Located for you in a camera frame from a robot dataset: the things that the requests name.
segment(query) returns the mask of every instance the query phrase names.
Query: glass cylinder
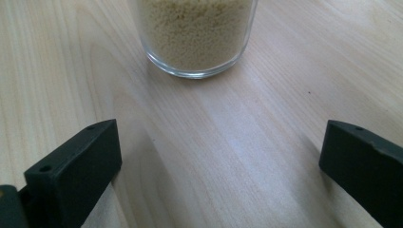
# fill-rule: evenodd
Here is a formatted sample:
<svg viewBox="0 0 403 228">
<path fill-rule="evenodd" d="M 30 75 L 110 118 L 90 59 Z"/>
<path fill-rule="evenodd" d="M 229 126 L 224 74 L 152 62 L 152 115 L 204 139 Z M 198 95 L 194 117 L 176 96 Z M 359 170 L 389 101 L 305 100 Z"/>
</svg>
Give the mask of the glass cylinder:
<svg viewBox="0 0 403 228">
<path fill-rule="evenodd" d="M 162 70 L 205 78 L 234 63 L 258 0 L 128 0 L 148 58 Z"/>
</svg>

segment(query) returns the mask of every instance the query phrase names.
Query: screw hole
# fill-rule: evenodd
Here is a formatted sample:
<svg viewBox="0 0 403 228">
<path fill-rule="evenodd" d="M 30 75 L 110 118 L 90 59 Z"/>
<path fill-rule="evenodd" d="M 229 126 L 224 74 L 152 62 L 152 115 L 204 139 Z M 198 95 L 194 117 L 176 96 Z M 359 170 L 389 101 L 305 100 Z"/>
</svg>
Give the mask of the screw hole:
<svg viewBox="0 0 403 228">
<path fill-rule="evenodd" d="M 46 173 L 47 171 L 50 171 L 50 169 L 50 165 L 45 165 L 44 167 L 39 169 L 39 172 Z"/>
</svg>

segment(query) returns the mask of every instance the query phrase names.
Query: glass jar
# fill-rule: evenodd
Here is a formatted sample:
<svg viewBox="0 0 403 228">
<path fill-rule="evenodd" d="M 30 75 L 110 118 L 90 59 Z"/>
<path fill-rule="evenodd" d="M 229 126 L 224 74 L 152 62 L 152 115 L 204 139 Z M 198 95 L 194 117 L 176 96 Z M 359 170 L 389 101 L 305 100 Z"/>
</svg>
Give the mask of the glass jar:
<svg viewBox="0 0 403 228">
<path fill-rule="evenodd" d="M 220 73 L 245 50 L 258 0 L 128 0 L 148 58 L 185 78 Z"/>
</svg>

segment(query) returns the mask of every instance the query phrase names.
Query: table surface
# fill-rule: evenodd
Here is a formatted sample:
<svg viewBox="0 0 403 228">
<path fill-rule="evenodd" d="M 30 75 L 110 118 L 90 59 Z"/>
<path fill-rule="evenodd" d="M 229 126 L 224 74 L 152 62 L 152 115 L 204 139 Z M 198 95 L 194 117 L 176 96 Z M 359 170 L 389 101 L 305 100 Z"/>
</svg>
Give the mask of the table surface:
<svg viewBox="0 0 403 228">
<path fill-rule="evenodd" d="M 403 145 L 403 4 L 260 0 L 221 75 L 147 60 L 125 0 L 0 1 L 0 183 L 117 119 L 84 227 L 379 227 L 318 168 L 328 120 Z"/>
</svg>

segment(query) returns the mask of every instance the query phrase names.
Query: wooden table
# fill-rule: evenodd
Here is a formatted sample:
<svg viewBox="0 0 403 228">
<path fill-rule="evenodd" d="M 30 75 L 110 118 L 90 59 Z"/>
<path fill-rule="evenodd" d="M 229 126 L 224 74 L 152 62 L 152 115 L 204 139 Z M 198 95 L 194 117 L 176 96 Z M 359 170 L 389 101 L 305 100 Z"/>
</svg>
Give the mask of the wooden table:
<svg viewBox="0 0 403 228">
<path fill-rule="evenodd" d="M 0 31 L 0 183 L 118 121 L 85 227 L 379 227 L 317 162 L 330 119 L 403 145 L 399 0 L 260 0 L 240 61 L 195 81 L 147 60 L 125 0 L 4 0 Z"/>
</svg>

